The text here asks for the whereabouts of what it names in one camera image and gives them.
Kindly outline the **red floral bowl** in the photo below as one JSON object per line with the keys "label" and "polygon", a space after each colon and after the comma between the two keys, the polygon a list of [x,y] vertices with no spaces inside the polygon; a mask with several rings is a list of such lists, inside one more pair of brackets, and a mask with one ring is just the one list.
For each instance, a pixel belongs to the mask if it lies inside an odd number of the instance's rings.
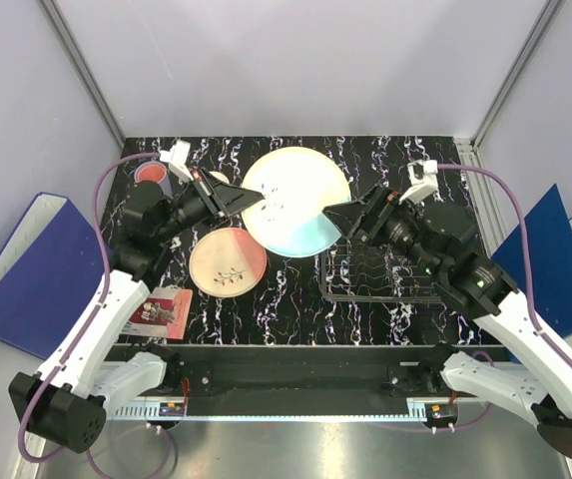
{"label": "red floral bowl", "polygon": [[223,183],[228,184],[230,182],[229,179],[221,172],[210,171],[210,175]]}

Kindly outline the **wire dish rack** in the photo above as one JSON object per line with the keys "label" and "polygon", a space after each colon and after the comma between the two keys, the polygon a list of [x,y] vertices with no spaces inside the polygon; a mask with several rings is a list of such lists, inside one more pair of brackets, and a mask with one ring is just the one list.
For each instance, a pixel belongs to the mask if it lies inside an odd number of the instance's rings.
{"label": "wire dish rack", "polygon": [[425,270],[390,248],[339,240],[319,255],[321,295],[339,302],[438,304]]}

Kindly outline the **beige pink plate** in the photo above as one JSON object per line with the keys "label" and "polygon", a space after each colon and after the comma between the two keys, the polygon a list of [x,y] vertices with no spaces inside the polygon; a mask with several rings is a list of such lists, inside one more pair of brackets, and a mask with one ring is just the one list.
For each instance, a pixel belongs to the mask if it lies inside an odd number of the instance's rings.
{"label": "beige pink plate", "polygon": [[266,250],[246,230],[223,228],[197,242],[190,255],[189,272],[200,291],[232,298],[253,289],[267,264]]}

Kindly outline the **lavender plastic cup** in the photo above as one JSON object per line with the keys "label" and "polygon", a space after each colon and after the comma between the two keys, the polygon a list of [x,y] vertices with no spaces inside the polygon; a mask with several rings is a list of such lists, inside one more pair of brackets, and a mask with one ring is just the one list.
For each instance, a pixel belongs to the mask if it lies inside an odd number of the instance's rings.
{"label": "lavender plastic cup", "polygon": [[160,161],[149,161],[139,165],[135,169],[134,181],[156,183],[166,196],[172,194],[170,175],[167,167]]}

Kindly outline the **pink plastic cup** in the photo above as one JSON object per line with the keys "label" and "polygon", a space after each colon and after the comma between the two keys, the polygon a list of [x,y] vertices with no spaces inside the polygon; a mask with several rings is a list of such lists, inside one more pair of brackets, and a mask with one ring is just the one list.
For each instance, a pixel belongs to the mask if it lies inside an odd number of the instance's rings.
{"label": "pink plastic cup", "polygon": [[135,180],[140,182],[154,182],[160,184],[167,177],[167,171],[164,166],[155,162],[145,163],[135,171]]}

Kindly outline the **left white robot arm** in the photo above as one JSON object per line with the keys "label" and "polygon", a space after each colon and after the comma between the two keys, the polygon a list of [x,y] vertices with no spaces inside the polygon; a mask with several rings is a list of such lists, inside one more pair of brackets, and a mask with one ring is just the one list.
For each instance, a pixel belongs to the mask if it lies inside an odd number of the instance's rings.
{"label": "left white robot arm", "polygon": [[181,191],[168,197],[150,181],[133,186],[122,209],[121,234],[103,253],[97,291],[65,339],[28,375],[19,372],[9,395],[19,419],[17,442],[32,463],[25,437],[32,433],[76,453],[90,449],[106,420],[140,394],[162,395],[181,385],[180,356],[145,346],[106,375],[100,368],[124,325],[159,284],[172,258],[173,238],[202,222],[227,219],[264,199],[196,169]]}

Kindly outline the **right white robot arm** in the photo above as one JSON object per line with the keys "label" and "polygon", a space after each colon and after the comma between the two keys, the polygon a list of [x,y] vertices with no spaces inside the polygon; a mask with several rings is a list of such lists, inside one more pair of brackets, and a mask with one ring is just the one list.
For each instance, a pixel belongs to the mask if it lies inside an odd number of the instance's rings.
{"label": "right white robot arm", "polygon": [[572,459],[572,348],[534,311],[516,281],[473,243],[474,220],[462,207],[412,201],[372,188],[323,214],[347,240],[389,247],[429,275],[441,301],[475,321],[527,368],[530,381],[437,344],[420,360],[419,383],[431,395],[472,394],[522,418]]}

